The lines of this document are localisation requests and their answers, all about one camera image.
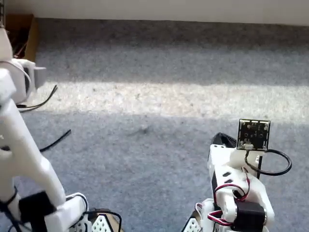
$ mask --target cardboard box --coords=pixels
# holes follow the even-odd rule
[[[35,61],[35,55],[39,44],[39,26],[32,14],[8,14],[5,20],[5,28],[10,33],[16,33],[21,29],[28,30],[28,40],[25,55],[21,58]]]

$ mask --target white plastic part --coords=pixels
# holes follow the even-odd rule
[[[213,209],[213,199],[206,199],[202,202],[202,210],[201,215],[202,219],[200,220],[200,225],[203,228],[203,232],[212,231],[211,228],[213,228],[213,221],[209,220],[207,218],[207,215],[214,211]]]
[[[86,203],[84,199],[78,195],[82,194],[75,193],[68,196],[72,198],[58,206],[57,211],[45,216],[45,224],[48,232],[65,232],[77,222],[78,226],[83,228],[82,232],[87,232],[84,223],[79,221],[83,213],[87,210]],[[84,215],[84,221],[88,221],[87,218],[87,215]]]
[[[106,217],[100,215],[92,225],[92,232],[112,232]]]
[[[0,86],[5,92],[6,86]],[[1,103],[0,138],[10,152],[0,149],[0,200],[5,202],[14,194],[13,177],[26,176],[39,184],[54,206],[62,205],[66,196],[50,162],[41,155],[14,101]],[[15,218],[19,218],[19,196],[8,206]]]
[[[13,50],[5,28],[0,28],[0,60],[11,60]]]
[[[16,87],[11,79],[10,72],[0,66],[0,105],[7,102],[11,96],[16,92]]]

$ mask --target black strap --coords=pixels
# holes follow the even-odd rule
[[[17,188],[16,188],[16,186],[14,186],[14,194],[13,194],[13,196],[8,201],[6,201],[6,202],[0,201],[0,212],[7,212],[9,210],[8,206],[15,199],[16,195],[17,195]]]

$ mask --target black cable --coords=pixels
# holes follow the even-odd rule
[[[55,85],[54,88],[53,88],[53,90],[51,91],[50,95],[48,96],[48,98],[47,98],[45,101],[43,101],[42,103],[40,103],[40,104],[31,105],[31,106],[26,106],[26,105],[24,105],[24,104],[18,104],[18,105],[16,105],[17,108],[19,108],[19,109],[25,109],[25,108],[27,108],[26,110],[20,110],[19,112],[21,112],[21,113],[29,112],[29,111],[32,111],[32,110],[36,110],[36,109],[40,108],[41,106],[45,105],[45,104],[52,98],[52,96],[53,96],[54,93],[57,91],[57,89],[58,89],[58,86]]]
[[[283,175],[283,174],[286,174],[288,171],[290,171],[290,169],[292,168],[292,160],[291,158],[284,154],[283,152],[281,151],[277,151],[277,150],[274,150],[274,149],[270,149],[270,150],[267,150],[265,151],[265,153],[275,153],[277,155],[280,155],[282,156],[283,158],[286,159],[286,161],[288,162],[288,166],[282,170],[282,171],[279,171],[279,172],[267,172],[267,171],[263,171],[259,168],[256,168],[254,167],[252,164],[248,163],[248,155],[249,155],[249,150],[247,150],[246,152],[246,156],[245,156],[245,163],[254,171],[256,171],[257,173],[259,174],[263,174],[263,175],[270,175],[270,176],[278,176],[278,175]]]
[[[51,149],[52,147],[56,146],[58,143],[60,143],[62,140],[64,140],[67,136],[69,136],[72,133],[71,129],[68,130],[67,132],[65,132],[60,138],[58,138],[56,141],[54,141],[52,144],[43,147],[40,149],[40,152],[45,152],[49,149]],[[0,149],[4,150],[4,151],[10,151],[10,147],[8,146],[3,146],[0,147]]]
[[[67,136],[69,136],[70,134],[72,133],[71,129],[68,130],[67,132],[65,132],[60,138],[58,138],[56,141],[54,141],[52,144],[44,147],[44,148],[41,148],[40,151],[41,152],[44,152],[44,151],[47,151],[49,150],[50,148],[56,146],[58,143],[60,143],[63,139],[65,139]]]
[[[13,227],[14,227],[14,226],[11,225],[11,226],[9,227],[9,229],[8,229],[8,232],[10,232],[10,231],[12,230]]]
[[[113,212],[111,210],[95,209],[95,210],[86,211],[85,214],[112,214],[114,216],[117,216],[119,218],[118,232],[121,232],[122,218],[121,218],[121,216],[118,213],[115,213],[115,212]]]
[[[14,216],[12,215],[11,211],[10,211],[9,208],[8,208],[8,205],[9,205],[10,203],[12,203],[12,201],[16,198],[17,192],[18,192],[18,190],[17,190],[16,186],[14,186],[14,194],[13,194],[13,196],[12,196],[8,201],[6,201],[6,202],[0,202],[0,211],[1,211],[1,212],[4,212],[5,215],[6,215],[6,217],[7,217],[7,218],[11,221],[11,223],[12,223],[12,225],[11,225],[11,227],[9,228],[8,231],[11,231],[11,229],[12,229],[13,227],[15,227],[16,232],[22,232],[21,229],[20,229],[20,227],[19,227],[19,225],[21,225],[22,227],[24,227],[24,228],[26,228],[27,230],[31,231],[31,229],[28,228],[27,226],[25,226],[21,221],[16,220],[16,219],[14,218]]]
[[[213,222],[213,229],[212,232],[214,232],[214,229],[216,228],[216,222]]]

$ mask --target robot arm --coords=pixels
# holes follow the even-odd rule
[[[270,121],[241,119],[237,140],[222,133],[214,137],[208,157],[213,199],[196,204],[198,215],[193,214],[183,232],[268,231],[275,214],[259,175],[282,175],[292,167],[287,155],[268,150],[269,130]],[[268,152],[284,157],[287,168],[262,171],[262,157]]]
[[[41,155],[27,129],[16,107],[18,101],[13,100],[16,92],[21,91],[16,89],[14,80],[25,83],[28,75],[29,82],[35,83],[35,63],[13,59],[3,20],[0,20],[0,41],[0,211],[18,232],[30,227],[37,232],[64,232],[77,227],[79,231],[90,232],[91,222],[84,214],[89,210],[85,196],[65,195],[51,163]],[[14,187],[15,176],[33,179],[44,191],[21,199]]]

